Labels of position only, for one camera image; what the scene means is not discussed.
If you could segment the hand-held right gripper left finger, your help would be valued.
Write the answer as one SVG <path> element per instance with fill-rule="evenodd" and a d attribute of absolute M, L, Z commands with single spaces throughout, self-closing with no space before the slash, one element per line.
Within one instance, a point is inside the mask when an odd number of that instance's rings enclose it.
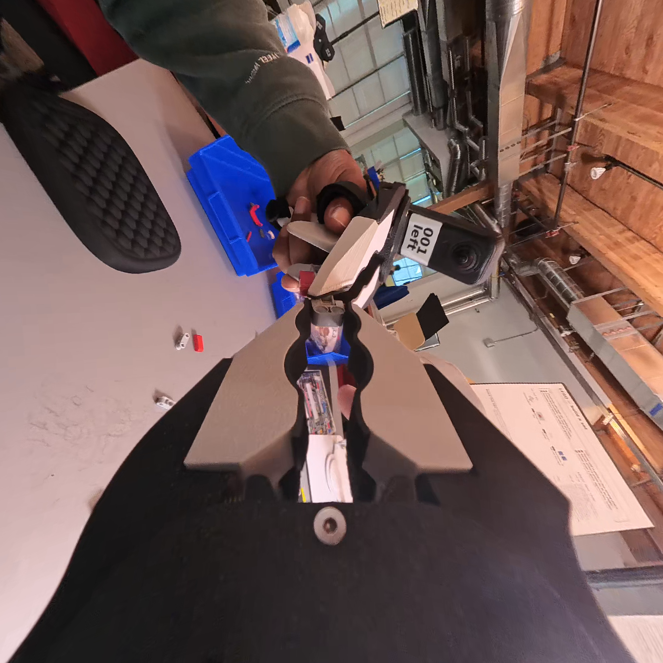
<path fill-rule="evenodd" d="M 185 457 L 188 469 L 261 476 L 275 491 L 308 444 L 297 380 L 307 366 L 309 304 L 298 304 L 230 360 Z"/>

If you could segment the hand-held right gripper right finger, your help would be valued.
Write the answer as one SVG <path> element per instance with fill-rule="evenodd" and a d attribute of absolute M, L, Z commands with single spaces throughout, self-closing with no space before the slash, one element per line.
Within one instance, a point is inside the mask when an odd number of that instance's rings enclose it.
<path fill-rule="evenodd" d="M 377 500 L 398 478 L 465 473 L 473 464 L 417 354 L 358 306 L 348 310 L 348 424 L 354 500 Z"/>

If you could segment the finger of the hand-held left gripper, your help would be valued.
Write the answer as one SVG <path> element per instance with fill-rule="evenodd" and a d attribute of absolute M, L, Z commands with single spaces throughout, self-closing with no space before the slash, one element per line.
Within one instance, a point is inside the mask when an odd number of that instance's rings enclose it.
<path fill-rule="evenodd" d="M 353 299 L 352 303 L 359 308 L 365 309 L 381 285 L 382 282 L 380 280 L 379 270 L 377 270 L 371 278 L 371 281 L 362 288 L 357 297 Z"/>
<path fill-rule="evenodd" d="M 393 217 L 382 221 L 354 217 L 319 268 L 309 287 L 309 297 L 350 289 L 372 256 L 382 251 L 393 220 Z"/>

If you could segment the grey lego liftarm assembly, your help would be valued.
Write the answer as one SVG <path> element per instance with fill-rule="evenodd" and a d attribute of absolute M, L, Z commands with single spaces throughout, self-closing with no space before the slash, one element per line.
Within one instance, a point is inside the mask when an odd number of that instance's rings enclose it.
<path fill-rule="evenodd" d="M 342 327 L 344 324 L 345 304 L 331 296 L 312 298 L 311 325 L 315 327 Z"/>

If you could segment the person's left forearm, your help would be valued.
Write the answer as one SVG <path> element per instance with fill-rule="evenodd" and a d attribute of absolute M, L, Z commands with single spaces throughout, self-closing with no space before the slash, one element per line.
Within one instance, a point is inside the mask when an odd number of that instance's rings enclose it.
<path fill-rule="evenodd" d="M 277 195 L 308 167 L 312 195 L 330 182 L 363 185 L 329 116 L 316 75 L 288 56 L 262 1 L 99 1 L 141 58 L 170 70 Z"/>

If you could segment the person's left hand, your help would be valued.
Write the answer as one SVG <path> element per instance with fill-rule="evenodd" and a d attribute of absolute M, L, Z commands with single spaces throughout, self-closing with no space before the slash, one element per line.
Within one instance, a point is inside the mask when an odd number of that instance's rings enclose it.
<path fill-rule="evenodd" d="M 317 202 L 321 190 L 338 181 L 351 182 L 364 193 L 367 191 L 367 183 L 359 164 L 344 150 L 325 154 L 306 167 L 294 180 L 286 194 L 288 205 L 293 209 L 292 220 L 311 221 L 312 204 Z M 327 206 L 324 225 L 339 236 L 352 218 L 352 206 L 344 198 L 339 198 Z M 290 292 L 299 292 L 298 281 L 288 274 L 288 269 L 294 263 L 317 263 L 319 250 L 302 239 L 291 236 L 288 231 L 289 226 L 281 228 L 272 253 L 278 268 L 284 273 L 282 287 Z"/>

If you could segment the cardboard box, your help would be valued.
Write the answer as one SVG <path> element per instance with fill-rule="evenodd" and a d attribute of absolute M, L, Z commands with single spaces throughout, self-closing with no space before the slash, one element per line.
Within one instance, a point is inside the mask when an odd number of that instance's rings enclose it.
<path fill-rule="evenodd" d="M 414 352 L 423 352 L 440 345 L 437 332 L 429 337 L 424 337 L 421 323 L 414 312 L 393 322 L 392 328 L 401 343 Z"/>

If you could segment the crumpled plastic bag with parts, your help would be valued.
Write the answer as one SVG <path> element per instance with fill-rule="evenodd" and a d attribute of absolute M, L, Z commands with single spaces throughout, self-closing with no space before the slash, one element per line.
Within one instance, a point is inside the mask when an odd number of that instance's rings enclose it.
<path fill-rule="evenodd" d="M 336 353 L 341 349 L 343 326 L 311 326 L 310 343 L 319 354 Z"/>

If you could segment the colourful sticker sheet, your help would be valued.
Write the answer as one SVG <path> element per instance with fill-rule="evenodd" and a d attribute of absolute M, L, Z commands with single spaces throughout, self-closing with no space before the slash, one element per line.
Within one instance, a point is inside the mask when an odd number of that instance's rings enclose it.
<path fill-rule="evenodd" d="M 335 435 L 336 423 L 321 370 L 308 369 L 298 380 L 304 396 L 309 435 Z"/>

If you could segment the white rounded flat base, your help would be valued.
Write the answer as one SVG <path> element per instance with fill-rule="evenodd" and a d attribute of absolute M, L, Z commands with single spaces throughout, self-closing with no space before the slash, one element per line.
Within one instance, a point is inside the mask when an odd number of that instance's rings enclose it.
<path fill-rule="evenodd" d="M 346 441 L 340 435 L 310 435 L 306 475 L 313 503 L 353 502 L 347 466 Z"/>

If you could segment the white printed sheet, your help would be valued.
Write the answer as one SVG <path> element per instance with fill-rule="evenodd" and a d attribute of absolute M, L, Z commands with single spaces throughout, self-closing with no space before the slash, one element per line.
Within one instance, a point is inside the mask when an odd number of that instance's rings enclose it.
<path fill-rule="evenodd" d="M 573 536 L 654 526 L 563 384 L 471 388 L 488 419 L 568 499 Z"/>

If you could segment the red office chair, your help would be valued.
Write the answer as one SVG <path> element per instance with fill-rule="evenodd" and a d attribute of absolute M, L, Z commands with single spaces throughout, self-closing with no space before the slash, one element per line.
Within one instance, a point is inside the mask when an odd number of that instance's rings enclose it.
<path fill-rule="evenodd" d="M 38 1 L 98 76 L 138 59 L 97 1 Z"/>

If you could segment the silver air duct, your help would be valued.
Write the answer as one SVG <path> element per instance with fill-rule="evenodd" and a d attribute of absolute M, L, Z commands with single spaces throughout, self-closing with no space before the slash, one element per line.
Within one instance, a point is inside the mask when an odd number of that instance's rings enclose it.
<path fill-rule="evenodd" d="M 487 176 L 494 217 L 502 231 L 512 215 L 512 187 L 520 173 L 522 121 L 531 1 L 485 1 Z"/>

